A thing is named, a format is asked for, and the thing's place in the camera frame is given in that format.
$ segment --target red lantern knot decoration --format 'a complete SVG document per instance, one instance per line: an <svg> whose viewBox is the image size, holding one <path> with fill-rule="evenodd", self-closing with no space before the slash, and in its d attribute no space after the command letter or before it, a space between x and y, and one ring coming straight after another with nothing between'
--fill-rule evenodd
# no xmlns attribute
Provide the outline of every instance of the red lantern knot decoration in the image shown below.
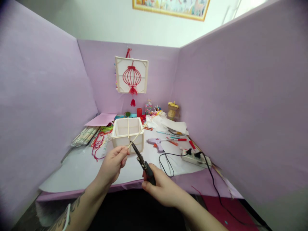
<svg viewBox="0 0 308 231"><path fill-rule="evenodd" d="M136 86L140 83L141 81L141 74L140 72L136 69L135 66L133 66L133 63L131 66L127 67L127 70L123 73L123 81L131 87L129 90L129 93L132 94L133 99L131 102L131 106L134 107L136 106L135 100L134 100L134 95L138 95L138 92L136 90Z"/></svg>

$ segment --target red tassel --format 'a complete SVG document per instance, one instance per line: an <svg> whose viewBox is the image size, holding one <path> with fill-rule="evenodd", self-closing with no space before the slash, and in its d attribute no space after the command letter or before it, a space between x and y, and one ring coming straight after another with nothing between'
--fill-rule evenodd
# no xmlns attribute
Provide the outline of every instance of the red tassel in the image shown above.
<svg viewBox="0 0 308 231"><path fill-rule="evenodd" d="M132 106L132 107L135 107L135 106L136 106L136 102L135 102L134 99L132 99L132 101L131 101L131 106Z"/></svg>
<svg viewBox="0 0 308 231"><path fill-rule="evenodd" d="M134 88L134 86L131 87L131 89L129 90L129 93L132 94L132 95L134 95L134 94L135 94L135 95L138 95L138 92L137 92L137 90Z"/></svg>

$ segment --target wall hanging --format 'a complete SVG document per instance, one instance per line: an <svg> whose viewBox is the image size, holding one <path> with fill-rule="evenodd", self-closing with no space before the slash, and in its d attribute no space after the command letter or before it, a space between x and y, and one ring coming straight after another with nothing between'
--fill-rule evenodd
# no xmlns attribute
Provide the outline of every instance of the wall hanging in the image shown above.
<svg viewBox="0 0 308 231"><path fill-rule="evenodd" d="M133 0L133 9L204 21L210 0Z"/></svg>
<svg viewBox="0 0 308 231"><path fill-rule="evenodd" d="M118 92L130 93L133 96L131 106L134 107L134 95L147 92L149 62L131 58L130 51L129 48L126 58L115 57L115 72Z"/></svg>

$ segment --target red cup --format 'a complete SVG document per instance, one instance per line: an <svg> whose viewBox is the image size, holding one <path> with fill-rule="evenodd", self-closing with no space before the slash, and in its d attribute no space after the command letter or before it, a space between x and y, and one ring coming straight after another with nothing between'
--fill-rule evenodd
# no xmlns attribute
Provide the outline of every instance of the red cup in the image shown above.
<svg viewBox="0 0 308 231"><path fill-rule="evenodd" d="M142 116L142 108L137 108L137 117Z"/></svg>

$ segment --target purple cardboard wall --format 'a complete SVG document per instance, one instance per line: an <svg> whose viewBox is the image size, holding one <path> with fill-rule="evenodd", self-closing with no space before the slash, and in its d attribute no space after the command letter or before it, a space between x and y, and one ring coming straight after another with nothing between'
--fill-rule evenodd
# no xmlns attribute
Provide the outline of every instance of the purple cardboard wall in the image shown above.
<svg viewBox="0 0 308 231"><path fill-rule="evenodd" d="M307 11L282 0L180 51L171 98L192 139L256 204L308 186Z"/></svg>
<svg viewBox="0 0 308 231"><path fill-rule="evenodd" d="M179 48L79 39L78 44L100 113L136 113L138 107L142 107L144 113L148 98L154 105L160 104L164 110L168 108ZM115 84L115 56L125 57L128 47L132 48L132 58L149 61L147 93L134 96L136 107L130 106L132 95L118 93Z"/></svg>
<svg viewBox="0 0 308 231"><path fill-rule="evenodd" d="M0 15L1 216L19 216L96 113L76 38L10 1Z"/></svg>

